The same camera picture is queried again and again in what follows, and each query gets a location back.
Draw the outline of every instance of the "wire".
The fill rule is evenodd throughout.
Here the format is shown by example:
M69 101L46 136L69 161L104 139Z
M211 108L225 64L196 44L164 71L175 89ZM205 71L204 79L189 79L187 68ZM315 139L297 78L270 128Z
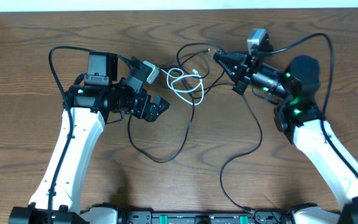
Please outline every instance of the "wire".
M178 52L177 52L177 63L178 63L179 68L182 69L182 70L183 70L185 73L187 73L187 74L189 74L189 72L187 72L187 71L183 68L183 64L180 63L180 57L179 57L179 55L180 55L180 52L181 52L183 49L185 49L186 47L195 46L195 45L206 45L206 46L216 47L217 49L221 50L223 53L226 53L226 51L223 50L223 48L222 48L221 46L219 46L218 44L214 44L214 43L207 43L207 42L205 42L205 43L192 43L192 44L186 44L186 45L184 45L184 46L181 47L181 48L178 50ZM207 75L205 75L205 76L203 76L203 77L200 77L200 79L203 79L203 78L207 77L207 76L208 76L208 73L207 73Z
M263 210L264 210L264 211L267 211L267 212L270 212L270 213L273 215L274 220L275 220L277 223L281 223L281 221L279 221L279 220L276 218L276 216L273 214L273 211L271 211L270 209L268 209L268 208L258 208L258 209L256 209L255 212L254 212L254 221L255 221L256 224L261 224L260 222L258 222L258 221L256 220L256 213L259 212L259 211L263 211Z
M82 47L57 46L57 47L53 47L49 52L48 60L49 60L50 70L51 70L52 75L53 75L53 77L54 77L54 79L56 81L57 87L60 90L60 94L62 95L63 102L64 102L64 105L65 105L65 108L66 108L66 111L67 111L68 122L70 124L70 128L69 128L69 131L68 131L66 143L65 143L65 145L63 147L62 154L61 154L61 156L59 158L58 164L56 166L55 173L53 174L53 178L52 178L52 181L51 181L51 184L50 184L50 188L48 190L48 209L47 209L48 224L52 224L52 204L53 204L53 196L55 196L56 180L57 180L60 168L62 167L62 163L63 163L64 157L65 157L67 149L68 149L68 145L70 144L71 138L73 136L73 131L74 131L73 130L73 128L74 128L73 117L71 115L71 108L70 108L70 105L67 102L65 91L64 91L64 89L62 87L62 84L60 83L60 80L59 80L57 74L56 74L55 68L53 67L52 55L53 55L53 52L56 49L72 49L72 50L81 50L81 51L85 51L85 52L93 51L93 50L82 48Z
M235 201L233 201L232 198L230 198L230 196L226 193L226 191L224 190L224 187L223 187L223 180L222 180L222 177L223 177L223 170L224 168L231 162L233 161L234 159L237 159L237 158L240 158L242 156L246 156L246 155L249 155L253 152L255 152L256 150L258 150L258 148L260 147L261 143L262 143L262 140L263 140L263 134L262 134L262 128L260 127L260 124L259 124L259 121L257 119L257 117L255 116L254 112L252 111L252 108L250 107L248 101L247 101L247 98L245 95L242 96L244 102L246 103L247 107L248 107L248 110L249 112L251 113L252 117L255 119L256 123L258 124L258 128L259 128L259 133L260 133L260 139L259 139L259 143L256 145L256 147L254 147L252 150L249 150L248 152L243 152L243 153L240 153L238 155L235 155L235 156L232 156L230 157L222 166L221 168L221 174L219 176L219 181L221 182L221 188L222 188L222 191L223 191L223 194L227 197L227 199L229 199L229 201L231 203L233 203L237 208L240 208L241 210L247 212L247 213L252 213L252 209L251 208L248 208L248 207L243 207L241 205L239 205L238 203L236 203Z
M190 130L190 127L191 127L191 124L193 122L193 118L194 118L194 112L195 112L195 104L194 104L194 98L191 98L191 100L193 101L193 109L191 111L191 118L190 118L190 121L189 121L189 125L187 126L187 130L186 130L186 133L185 133L185 138L183 140L183 143L182 145L180 146L179 150L177 151L177 153L172 156L171 158L169 159L158 159L154 156L152 156L151 154L149 154L148 152L146 152L145 150L137 147L134 142L132 141L132 137L131 137L131 118L132 118L132 114L129 116L129 120L128 120L128 125L127 125L127 130L128 130L128 138L129 138L129 142L131 142L131 145L137 149L139 152L141 152L143 155L147 156L149 159L153 160L154 162L157 162L157 163L166 163L166 162L170 162L172 160L174 160L178 155L179 153L181 153L183 147L185 147L185 143L186 143L186 140L187 140L187 135L189 133L189 130Z
M120 119L117 119L117 120L111 121L111 122L106 122L106 124L114 124L114 123L118 123L118 122L122 121L124 119L124 112L120 111L119 114L121 115Z
M324 104L323 104L323 109L321 110L321 113L323 114L323 117L320 119L320 126L321 126L321 130L323 132L324 138L325 140L329 143L329 145L332 147L332 149L334 150L334 152L338 155L338 157L343 161L343 163L345 163L345 165L347 166L347 168L349 168L351 170L351 172L355 175L355 177L358 179L358 172L355 170L355 168L352 167L352 165L345 159L345 157L341 154L341 152L339 152L339 150L336 148L336 146L333 144L333 142L331 141L331 139L329 138L325 127L324 127L324 120L325 120L325 114L326 114L326 109L327 109L327 105L328 105L328 100L331 94L331 87L333 85L333 78L334 78L334 61L335 61L335 55L334 55L334 47L333 44L331 42L331 39L329 38L329 36L327 34L324 33L316 33L316 34L311 34L301 40L296 41L294 44L291 44L287 47L284 47L280 50L276 50L276 51L272 51L272 52L257 52L257 54L262 54L262 55L273 55L273 54L278 54L281 52L285 52L287 50L290 50L291 48L303 43L306 40L309 40L313 37L324 37L327 41L328 44L328 49L329 49L329 80L328 80L328 86L327 86L327 92L326 92L326 97L324 99Z
M190 105L194 104L194 100L193 100L193 102L190 102L190 101L186 100L186 98L181 96L180 93L192 93L199 87L201 87L201 98L200 98L199 102L195 103L194 105L197 106L203 101L203 99L204 99L204 85L203 85L203 80L202 79L199 79L200 83L198 85L196 85L194 88L190 89L190 90L177 90L177 89L175 89L175 87L173 87L174 83L176 83L177 81L183 80L184 78L187 78L187 77L201 77L201 75L198 74L197 70L193 69L194 74L192 74L192 75L185 75L184 71L181 70L180 68L171 68L168 72L166 72L164 70L162 70L162 71L167 75L167 85L168 85L169 89L171 89L183 101L185 101L186 103L188 103ZM173 71L180 72L181 75L175 77L175 76L171 75L171 72L173 72ZM171 83L169 82L170 77L173 78L173 81Z
M177 56L179 55L180 51L183 50L183 49L184 49L185 47L187 47L187 46L191 46L191 45L202 45L202 44L203 44L203 43L185 45L185 46L183 46L183 47L178 51ZM217 45L210 44L210 43L205 43L204 45L217 46ZM184 55L184 56L179 57L179 60L180 60L180 59L183 59L183 58L185 58L185 57L188 57L185 61L183 61L182 63L180 63L179 66L166 67L166 65L163 65L163 66L160 67L160 69L163 70L163 72L165 72L165 73L167 74L167 79L168 79L169 77L172 77L172 78L177 79L177 78L179 78L179 77L181 77L181 76L184 76L185 73L188 74L187 71L181 69L180 67L183 68L183 65L184 65L187 61L189 61L190 59L192 59L193 57L195 57L195 56L197 56L197 55L200 55L200 54L202 54L202 53L207 53L207 52L209 52L209 49L200 50L199 52L196 52L196 53L186 54L186 55ZM191 118L190 118L189 124L188 124L187 129L186 129L185 138L184 138L184 140L183 140L183 143L182 143L181 147L180 147L179 150L177 151L177 153L176 153L173 157L171 157L171 158L169 158L169 159L163 160L163 159L156 158L156 157L152 156L151 154L149 154L148 152L146 152L145 150L143 150L143 149L137 147L137 146L134 144L134 142L133 142L133 140L132 140L132 136L131 136L131 118L132 118L132 115L130 115L130 116L129 116L129 120L128 120L128 124L127 124L128 138L129 138L129 142L131 143L131 145L132 145L136 150L138 150L140 153L142 153L143 155L145 155L146 157L148 157L149 159L151 159L152 161L157 162L157 163L170 162L170 161L174 160L174 159L179 155L179 153L181 153L182 149L183 149L184 146L185 146L185 143L186 143L186 140L187 140L187 136L188 136L188 132L189 132L189 130L190 130L190 127L191 127L191 124L192 124L193 118L194 118L195 105L196 105L195 102L194 102L194 99L201 99L201 98L203 98L203 96L205 96L205 94L202 94L201 97L195 98L195 97L193 97L192 93L194 93L194 92L200 92L200 91L203 92L203 91L205 91L205 90L207 90L207 92L209 92L209 91L210 91L213 87L215 87L215 86L219 86L219 85L231 85L230 83L221 83L221 84L215 85L215 83L223 76L223 74L222 74L217 80L215 80L215 82L214 82L211 86L209 86L209 87L207 87L207 88L203 88L203 86L201 86L201 84L202 84L202 79L204 79L205 77L207 77L207 76L209 75L209 71L210 71L210 67L209 67L208 61L206 61L206 66L207 66L208 71L207 71L207 73L206 73L203 77L200 76L200 75L193 77L193 78L199 78L199 79L200 79L200 83L198 84L198 86L196 86L196 87L194 87L194 88L193 88L193 87L190 87L190 88L187 87L187 84L186 84L186 82L185 82L185 78L186 78L186 77L177 79L177 80L180 80L180 81L182 82L182 84L183 84L183 86L185 87L186 90L177 90L177 89L175 89L176 91L174 91L174 92L175 92L178 96L179 96L179 94L178 94L179 92L187 93L187 94L190 95L191 101L192 101L192 103L191 103L191 105L192 105ZM171 72L170 72L170 71L171 71L171 72L174 72L174 71L178 72L178 73L179 73L179 77L175 77L175 76L171 75ZM169 89L171 89L171 90L174 89L174 88L173 88L173 84L174 84L174 82L171 82L171 85L169 84L169 82L167 82L167 85L168 85Z
M267 98L267 97L265 97L265 96L259 95L258 93L255 92L254 89L255 89L255 87L252 87L252 93L253 93L256 97L258 97L258 98L260 98L260 99L266 101L267 103L271 103L271 104L273 104L273 105L278 105L278 103L274 102L273 100L271 100L271 99L269 99L269 98Z
M212 83L212 85L209 86L209 87L207 87L207 90L206 90L206 92L205 92L205 94L204 94L203 96L207 95L207 94L209 93L209 91L211 91L211 89L216 86L215 83L217 83L217 82L223 77L223 75L224 75L224 70L223 70L222 74ZM194 99L198 100L198 99L200 99L201 97L202 97L202 96L194 97Z
M84 76L86 75L86 73L82 73L81 75L78 75L76 77L76 79L74 80L74 84L73 85L79 85L83 80L84 80Z
M216 86L221 86L221 85L235 86L235 85L233 85L232 83L218 83L218 84L211 85L211 86L209 86L209 87L204 88L204 91L205 91L205 90L208 90L208 89L210 89L210 88L214 88L214 87L216 87ZM196 90L196 91L194 91L193 93L198 93L198 92L201 92L201 90Z

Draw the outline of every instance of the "green led light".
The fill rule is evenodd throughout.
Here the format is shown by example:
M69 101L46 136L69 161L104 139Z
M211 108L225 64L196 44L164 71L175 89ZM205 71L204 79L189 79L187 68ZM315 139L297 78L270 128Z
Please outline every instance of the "green led light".
M290 105L295 105L297 103L299 103L300 101L300 96L296 97L293 101L290 102Z
M298 115L299 113L301 113L301 111L298 110L298 109L294 109L294 110L293 110L293 113L294 113L295 115Z

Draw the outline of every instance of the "wooden table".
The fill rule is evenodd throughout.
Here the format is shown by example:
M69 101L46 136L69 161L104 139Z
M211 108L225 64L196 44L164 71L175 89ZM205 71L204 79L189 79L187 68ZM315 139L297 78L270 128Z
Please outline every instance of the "wooden table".
M244 50L247 36L259 27L268 29L276 49L314 32L330 35L336 67L327 118L358 160L358 9L0 13L0 223L7 221L13 206L27 205L58 137L62 98L47 59L53 46L135 55L161 65L192 42ZM268 62L284 69L299 54L319 59L322 85L316 97L321 105L329 58L323 39ZM85 53L56 52L54 62L65 88L86 71L87 61ZM123 64L119 66L120 76L126 76ZM220 73L215 68L205 84ZM191 107L158 85L147 88L171 107L155 123L133 120L132 135L140 147L168 157L183 140ZM251 207L315 202L337 210L333 194L312 163L277 131L273 106L249 91L246 96L261 123L264 141L258 151L227 166L228 194ZM107 126L95 146L83 187L83 209L111 202L154 210L236 210L221 191L219 171L230 156L252 149L259 132L230 87L216 87L196 108L185 149L168 164L150 161L129 144L126 121L127 117Z

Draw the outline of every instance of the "white cable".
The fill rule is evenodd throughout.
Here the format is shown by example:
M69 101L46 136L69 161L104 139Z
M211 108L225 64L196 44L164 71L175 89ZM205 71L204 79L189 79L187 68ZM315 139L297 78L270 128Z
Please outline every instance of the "white cable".
M169 89L171 89L176 95L178 95L183 101L187 102L190 105L193 105L193 102L188 101L186 98L184 98L183 96L181 96L180 93L193 93L196 89L198 89L199 87L201 87L201 99L199 100L199 102L195 103L194 105L199 105L203 99L204 99L204 85L203 85L203 79L201 78L201 75L198 74L197 70L193 69L192 72L194 74L190 74L190 75L185 75L184 71L182 69L179 68L171 68L168 72L164 71L161 69L161 71L163 71L165 74L167 74L167 85L169 87ZM171 72L173 71L178 71L180 72L181 75L179 76L173 76L171 75ZM188 77L198 77L200 83L198 85L196 85L194 88L192 88L191 90L177 90L173 87L173 84L176 83L177 81L180 81L184 78L188 78ZM170 83L169 82L169 78L173 78L173 81Z

